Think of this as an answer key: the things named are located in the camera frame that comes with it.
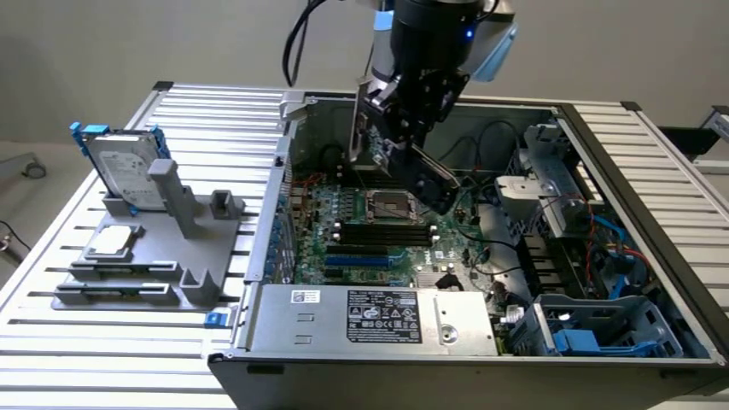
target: white label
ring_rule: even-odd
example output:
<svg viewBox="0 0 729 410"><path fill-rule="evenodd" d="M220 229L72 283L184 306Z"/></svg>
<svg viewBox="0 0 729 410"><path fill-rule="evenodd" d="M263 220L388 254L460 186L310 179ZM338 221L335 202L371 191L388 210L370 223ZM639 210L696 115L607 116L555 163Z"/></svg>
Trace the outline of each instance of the white label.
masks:
<svg viewBox="0 0 729 410"><path fill-rule="evenodd" d="M320 290L292 290L292 303L319 303Z"/></svg>
<svg viewBox="0 0 729 410"><path fill-rule="evenodd" d="M118 195L140 210L163 210L158 185L147 170L152 165L130 152L102 151L99 154L108 178L119 190Z"/></svg>

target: black connector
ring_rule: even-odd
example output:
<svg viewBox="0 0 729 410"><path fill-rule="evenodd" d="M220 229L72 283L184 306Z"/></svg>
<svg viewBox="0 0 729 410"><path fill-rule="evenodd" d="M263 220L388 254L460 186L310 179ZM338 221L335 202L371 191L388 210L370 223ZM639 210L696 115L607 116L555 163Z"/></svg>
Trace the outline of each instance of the black connector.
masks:
<svg viewBox="0 0 729 410"><path fill-rule="evenodd" d="M446 273L443 278L438 279L438 282L435 282L435 287L440 290L450 289L454 286L456 286L462 292L464 291L464 285L460 283L456 275L451 273Z"/></svg>
<svg viewBox="0 0 729 410"><path fill-rule="evenodd" d="M464 249L464 253L460 255L460 259L464 262L466 267L471 267L471 251L468 248Z"/></svg>
<svg viewBox="0 0 729 410"><path fill-rule="evenodd" d="M326 269L324 270L324 277L331 278L344 278L344 270L342 269Z"/></svg>

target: open computer chassis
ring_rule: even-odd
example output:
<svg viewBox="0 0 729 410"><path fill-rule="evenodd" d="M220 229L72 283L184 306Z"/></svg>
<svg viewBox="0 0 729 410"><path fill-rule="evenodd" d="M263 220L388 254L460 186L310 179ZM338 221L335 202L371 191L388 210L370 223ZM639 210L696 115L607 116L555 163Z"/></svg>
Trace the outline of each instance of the open computer chassis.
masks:
<svg viewBox="0 0 729 410"><path fill-rule="evenodd" d="M725 387L725 315L572 104L462 99L426 147L464 187L439 216L346 161L356 98L287 99L267 250L296 263L262 261L210 357L240 406L648 408Z"/></svg>

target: white wall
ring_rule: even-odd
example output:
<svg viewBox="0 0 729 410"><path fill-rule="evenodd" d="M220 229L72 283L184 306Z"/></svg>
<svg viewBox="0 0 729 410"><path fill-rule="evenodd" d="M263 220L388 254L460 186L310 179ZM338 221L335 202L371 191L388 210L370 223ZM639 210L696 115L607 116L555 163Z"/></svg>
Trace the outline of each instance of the white wall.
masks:
<svg viewBox="0 0 729 410"><path fill-rule="evenodd" d="M0 139L68 141L72 120L123 125L158 79L284 85L280 51L304 0L0 0ZM727 0L514 0L522 37L470 94L635 100L692 125L729 103ZM302 87L351 89L370 10L318 11Z"/></svg>

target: hard drive label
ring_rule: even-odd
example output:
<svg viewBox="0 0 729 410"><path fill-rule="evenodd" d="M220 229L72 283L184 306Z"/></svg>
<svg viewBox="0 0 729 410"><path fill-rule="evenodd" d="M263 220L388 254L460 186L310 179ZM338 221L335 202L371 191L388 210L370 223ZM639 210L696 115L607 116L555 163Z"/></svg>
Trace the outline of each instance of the hard drive label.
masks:
<svg viewBox="0 0 729 410"><path fill-rule="evenodd" d="M418 292L350 290L347 338L354 343L423 343Z"/></svg>
<svg viewBox="0 0 729 410"><path fill-rule="evenodd" d="M99 157L111 183L119 190L116 195L142 210L164 209L158 184L147 174L154 158L142 151L102 151Z"/></svg>

